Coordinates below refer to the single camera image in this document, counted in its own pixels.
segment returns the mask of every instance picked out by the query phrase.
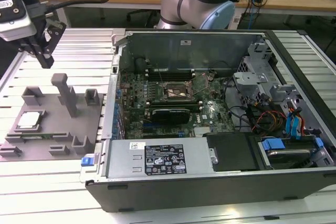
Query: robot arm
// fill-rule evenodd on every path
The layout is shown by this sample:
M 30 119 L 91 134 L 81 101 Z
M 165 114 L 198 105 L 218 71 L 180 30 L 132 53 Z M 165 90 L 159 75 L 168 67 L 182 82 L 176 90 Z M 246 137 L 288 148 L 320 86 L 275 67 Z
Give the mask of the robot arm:
M 0 0 L 0 37 L 36 57 L 43 68 L 50 68 L 51 53 L 58 44 L 66 25 L 47 18 L 51 15 L 39 0 Z M 45 38 L 45 29 L 50 40 Z
M 224 29 L 234 11 L 229 0 L 161 0 L 157 28 L 181 29 L 189 24 L 198 29 Z

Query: blue tab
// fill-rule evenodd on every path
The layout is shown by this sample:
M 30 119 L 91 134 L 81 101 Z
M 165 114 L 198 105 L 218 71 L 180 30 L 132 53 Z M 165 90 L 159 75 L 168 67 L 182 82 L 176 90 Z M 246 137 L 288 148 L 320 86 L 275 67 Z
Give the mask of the blue tab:
M 324 147 L 324 143 L 323 143 L 321 138 L 317 137 L 317 138 L 315 138 L 315 141 L 316 141 L 316 144 L 319 148 Z
M 297 134 L 297 127 L 299 125 L 299 122 L 299 118 L 295 117 L 292 126 L 291 136 L 294 136 L 296 139 L 300 139 L 300 136 Z
M 285 149 L 285 145 L 280 138 L 267 138 L 263 142 L 264 150 Z
M 291 113 L 288 114 L 287 117 L 287 121 L 286 121 L 286 133 L 289 134 L 290 133 L 290 121 L 291 121 Z
M 269 149 L 271 149 L 271 147 L 269 146 L 269 143 L 265 140 L 262 141 L 262 145 L 264 147 L 264 150 L 268 151 Z
M 93 157 L 82 157 L 81 166 L 93 166 L 93 162 L 94 162 L 94 158 Z

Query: white sticker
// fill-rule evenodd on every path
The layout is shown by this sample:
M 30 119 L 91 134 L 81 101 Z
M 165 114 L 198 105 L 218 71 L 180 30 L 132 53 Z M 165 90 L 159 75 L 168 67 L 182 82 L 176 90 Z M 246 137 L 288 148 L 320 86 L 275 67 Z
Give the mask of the white sticker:
M 8 8 L 13 5 L 13 0 L 3 0 L 0 1 L 0 9 Z
M 181 46 L 191 46 L 191 40 L 181 40 Z
M 130 150 L 144 150 L 146 142 L 131 142 Z
M 29 140 L 29 139 L 43 139 L 41 136 L 23 136 L 22 139 Z

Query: gray plastic block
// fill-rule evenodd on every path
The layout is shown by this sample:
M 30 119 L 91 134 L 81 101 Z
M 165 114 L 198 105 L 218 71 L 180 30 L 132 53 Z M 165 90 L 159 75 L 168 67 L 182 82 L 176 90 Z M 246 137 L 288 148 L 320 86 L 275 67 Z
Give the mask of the gray plastic block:
M 75 150 L 75 152 L 79 155 L 90 153 L 92 149 L 92 144 L 88 139 L 88 136 L 85 136 L 84 142 L 81 143 L 76 136 L 73 137 L 71 147 Z
M 87 106 L 98 106 L 100 104 L 98 91 L 96 89 L 87 89 L 85 91 L 85 100 Z
M 69 92 L 70 92 L 71 96 L 73 98 L 75 98 L 75 103 L 77 104 L 77 96 L 76 96 L 75 90 L 73 89 L 73 86 L 69 86 Z M 61 103 L 61 105 L 64 105 L 64 102 L 63 102 L 61 96 L 58 97 L 58 100 Z
M 55 144 L 49 146 L 49 153 L 52 156 L 69 155 L 70 150 L 65 144 Z
M 74 90 L 70 92 L 67 80 L 68 76 L 65 73 L 54 73 L 51 78 L 51 84 L 57 87 L 61 95 L 62 102 L 67 107 L 70 116 L 75 118 L 77 114 L 76 94 Z
M 55 135 L 53 139 L 56 142 L 70 142 L 74 139 L 74 137 L 70 134 L 70 132 L 67 132 L 64 135 Z
M 39 87 L 26 87 L 21 97 L 27 105 L 39 105 L 36 98 L 42 96 L 43 94 Z
M 77 100 L 78 113 L 75 118 L 70 117 L 66 106 L 60 104 L 59 94 L 44 94 L 42 97 L 36 97 L 38 105 L 23 104 L 18 117 L 6 136 L 8 141 L 5 141 L 2 145 L 2 147 L 12 147 L 12 143 L 22 151 L 22 154 L 11 157 L 0 156 L 0 162 L 82 158 L 83 155 L 77 154 L 75 148 L 78 153 L 94 152 L 103 94 L 98 94 L 100 102 L 98 106 L 88 106 L 84 93 L 75 95 L 70 90 L 71 87 L 69 92 Z M 40 125 L 40 132 L 16 132 L 22 114 L 32 111 L 45 111 L 45 116 L 40 116 L 40 121 L 37 121 L 37 124 Z M 75 141 L 75 148 L 72 147 L 74 136 L 81 141 Z M 50 154 L 50 146 L 59 144 L 65 145 L 69 149 L 68 155 L 52 156 Z
M 5 136 L 5 140 L 9 143 L 24 143 L 25 140 L 21 136 L 11 136 L 10 134 L 7 134 Z
M 22 151 L 13 145 L 7 145 L 5 147 L 0 147 L 1 157 L 19 157 Z

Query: blue latch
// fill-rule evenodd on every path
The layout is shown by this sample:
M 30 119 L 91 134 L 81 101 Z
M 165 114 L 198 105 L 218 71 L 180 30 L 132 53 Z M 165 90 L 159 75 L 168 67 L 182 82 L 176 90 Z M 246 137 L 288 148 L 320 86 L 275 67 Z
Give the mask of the blue latch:
M 285 145 L 280 138 L 267 138 L 262 141 L 262 145 L 266 151 L 274 149 L 285 149 Z
M 324 147 L 324 144 L 323 144 L 323 141 L 322 141 L 321 138 L 317 137 L 317 138 L 315 138 L 315 141 L 316 141 L 316 144 L 319 148 Z
M 81 166 L 93 166 L 94 165 L 94 157 L 82 157 Z

